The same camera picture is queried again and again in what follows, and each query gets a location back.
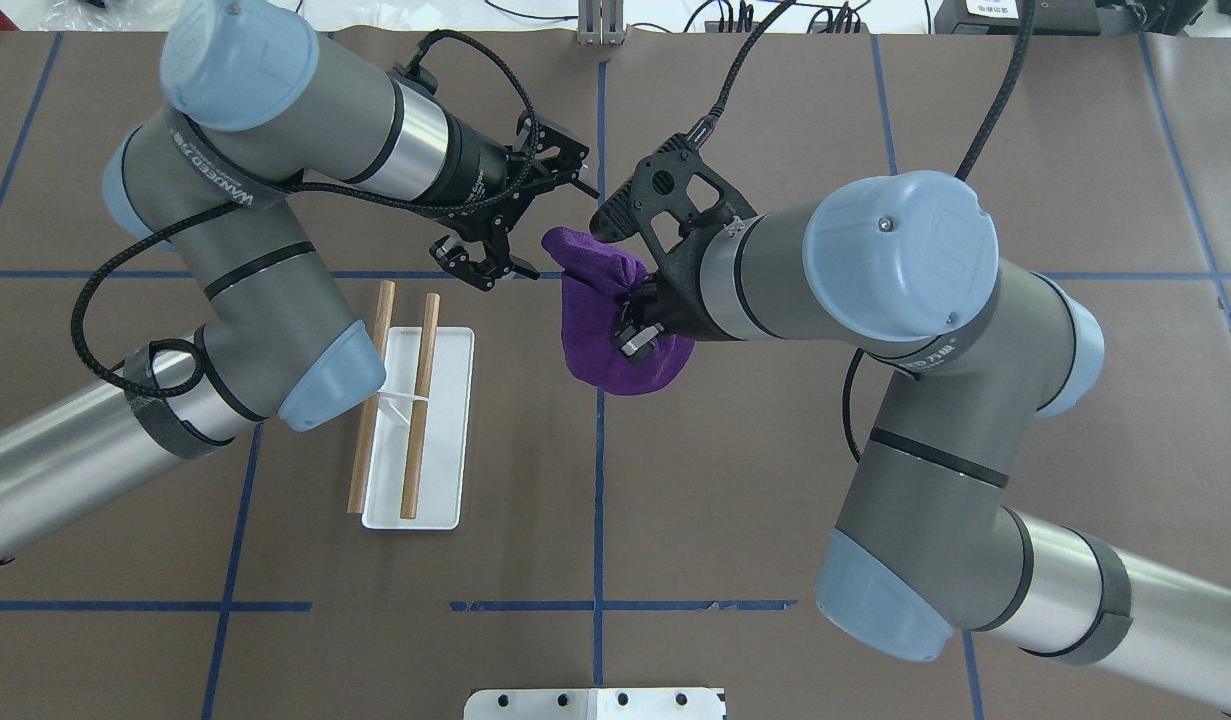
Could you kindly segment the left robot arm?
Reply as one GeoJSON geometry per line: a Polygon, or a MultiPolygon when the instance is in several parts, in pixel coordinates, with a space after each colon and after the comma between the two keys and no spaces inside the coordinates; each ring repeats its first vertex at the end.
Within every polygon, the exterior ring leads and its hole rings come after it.
{"type": "Polygon", "coordinates": [[[103,201],[134,245],[100,265],[71,309],[71,343],[97,378],[0,433],[0,570],[30,544],[276,416],[313,430],[385,383],[366,324],[339,290],[289,201],[326,192],[449,229],[439,270],[475,290],[538,270],[508,234],[542,193],[583,188],[588,146],[523,105],[500,143],[439,105],[423,55],[391,70],[267,1],[187,1],[161,55],[164,105],[103,172],[103,201]],[[175,251],[215,318],[98,361],[85,315],[98,286],[148,249],[175,251]]]}

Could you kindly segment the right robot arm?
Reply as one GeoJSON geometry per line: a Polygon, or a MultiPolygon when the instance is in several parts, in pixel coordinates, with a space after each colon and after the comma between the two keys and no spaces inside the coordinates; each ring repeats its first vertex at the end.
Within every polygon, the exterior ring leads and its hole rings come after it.
{"type": "Polygon", "coordinates": [[[892,369],[812,588],[825,618],[908,662],[985,633],[1231,716],[1231,591],[1004,506],[1028,430],[1089,393],[1105,341],[1000,256],[971,187],[915,170],[760,213],[724,183],[700,210],[688,181],[643,170],[588,224],[657,266],[623,354],[670,334],[835,340],[892,369]]]}

